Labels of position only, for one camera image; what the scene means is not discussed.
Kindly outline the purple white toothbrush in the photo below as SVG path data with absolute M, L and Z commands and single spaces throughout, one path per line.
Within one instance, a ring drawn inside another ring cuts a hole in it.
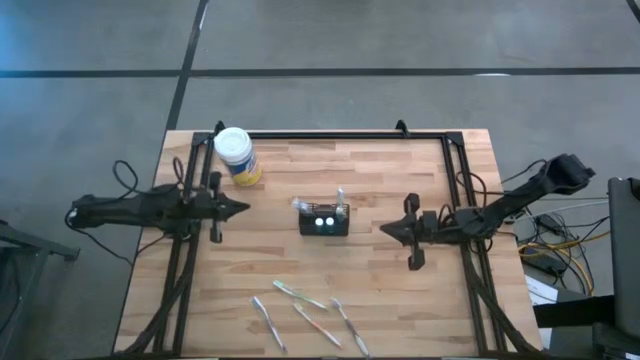
M 360 336 L 360 334 L 357 332 L 355 326 L 353 325 L 353 323 L 351 322 L 351 320 L 348 318 L 345 310 L 343 309 L 343 306 L 341 304 L 341 302 L 335 298 L 335 297 L 331 297 L 330 298 L 330 302 L 332 304 L 332 306 L 340 313 L 340 315 L 342 316 L 347 329 L 349 330 L 350 334 L 352 335 L 352 337 L 354 338 L 355 343 L 357 344 L 360 352 L 367 358 L 370 359 L 371 358 L 371 353 L 369 352 L 366 344 L 364 343 L 363 338 Z
M 273 322 L 273 320 L 271 319 L 266 307 L 263 305 L 263 303 L 261 302 L 261 300 L 257 297 L 257 296 L 253 296 L 250 300 L 252 306 L 262 315 L 262 317 L 264 318 L 264 321 L 267 324 L 267 327 L 269 328 L 272 336 L 274 337 L 276 343 L 278 344 L 280 350 L 283 353 L 287 353 L 288 350 L 283 342 L 283 340 L 281 339 L 281 336 L 279 334 L 279 332 L 276 329 L 276 326 Z

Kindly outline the black power adapter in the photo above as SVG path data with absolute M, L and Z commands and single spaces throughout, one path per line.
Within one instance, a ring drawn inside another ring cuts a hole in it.
M 522 261 L 549 275 L 563 275 L 566 271 L 566 265 L 562 260 L 548 255 L 534 254 L 531 257 L 523 257 Z

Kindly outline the black metal table frame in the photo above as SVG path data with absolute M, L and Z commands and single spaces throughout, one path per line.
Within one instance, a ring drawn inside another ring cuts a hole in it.
M 332 306 L 337 298 L 376 357 L 465 356 L 499 353 L 510 343 L 480 300 L 469 293 L 468 250 L 434 246 L 425 266 L 407 267 L 408 250 L 380 231 L 403 213 L 410 192 L 426 209 L 477 204 L 455 174 L 472 168 L 491 188 L 499 177 L 484 130 L 258 132 L 253 136 L 263 174 L 251 187 L 221 180 L 231 198 L 250 208 L 221 226 L 212 243 L 203 223 L 192 243 L 171 246 L 146 230 L 136 259 L 114 348 L 136 340 L 161 301 L 170 259 L 192 259 L 186 298 L 170 311 L 148 356 L 191 358 L 345 357 L 360 350 Z M 350 206 L 349 234 L 303 236 L 292 199 Z M 272 282 L 324 304 L 293 298 Z M 283 353 L 250 300 L 266 307 L 288 352 Z M 293 308 L 306 305 L 343 344 L 338 349 Z

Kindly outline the white paper sheet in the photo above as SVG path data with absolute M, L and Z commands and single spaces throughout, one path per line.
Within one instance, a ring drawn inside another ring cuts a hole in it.
M 529 297 L 534 306 L 555 304 L 558 299 L 558 290 L 533 277 L 525 276 Z

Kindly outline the grey cabinet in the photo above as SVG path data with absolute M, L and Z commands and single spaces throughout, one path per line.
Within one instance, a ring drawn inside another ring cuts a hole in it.
M 608 180 L 616 326 L 640 339 L 640 179 Z

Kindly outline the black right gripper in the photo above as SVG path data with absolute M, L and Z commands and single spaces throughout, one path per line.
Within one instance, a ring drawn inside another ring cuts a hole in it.
M 411 271 L 421 269 L 426 262 L 422 244 L 451 245 L 452 238 L 438 220 L 436 211 L 423 211 L 418 215 L 420 208 L 419 195 L 409 193 L 404 200 L 405 217 L 385 223 L 380 230 L 402 244 L 410 248 L 408 268 Z

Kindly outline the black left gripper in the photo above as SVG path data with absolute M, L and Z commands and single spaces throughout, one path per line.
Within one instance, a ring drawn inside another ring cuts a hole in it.
M 200 221 L 210 220 L 212 222 L 209 239 L 216 244 L 223 241 L 220 222 L 224 205 L 219 200 L 220 179 L 220 172 L 204 171 L 194 195 L 195 216 Z M 251 206 L 249 203 L 234 200 L 228 196 L 227 204 L 229 205 L 227 207 L 228 218 L 248 210 Z

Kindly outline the black beam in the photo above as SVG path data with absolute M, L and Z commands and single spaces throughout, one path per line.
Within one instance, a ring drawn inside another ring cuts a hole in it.
M 615 323 L 613 295 L 533 306 L 540 328 L 589 326 L 595 323 Z

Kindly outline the orange white toothbrush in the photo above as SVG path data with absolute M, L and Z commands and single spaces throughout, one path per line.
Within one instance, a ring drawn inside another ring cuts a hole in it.
M 306 305 L 303 305 L 300 302 L 294 302 L 293 308 L 311 327 L 313 327 L 333 346 L 337 347 L 338 349 L 343 349 L 342 342 L 313 317 L 311 311 Z

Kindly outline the dark grey metal stand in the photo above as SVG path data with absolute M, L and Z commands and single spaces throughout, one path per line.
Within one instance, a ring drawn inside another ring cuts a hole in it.
M 17 354 L 17 345 L 23 338 L 23 331 L 29 317 L 29 310 L 51 255 L 59 255 L 65 261 L 76 261 L 80 249 L 62 245 L 11 227 L 0 220 L 1 252 L 6 254 L 5 264 L 13 270 L 13 291 L 15 300 L 0 326 L 0 360 L 12 360 Z

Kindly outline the Lysol wipes canister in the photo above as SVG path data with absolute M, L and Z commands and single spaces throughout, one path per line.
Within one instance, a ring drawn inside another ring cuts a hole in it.
M 252 186 L 262 175 L 249 134 L 238 127 L 225 128 L 214 137 L 214 148 L 239 186 Z

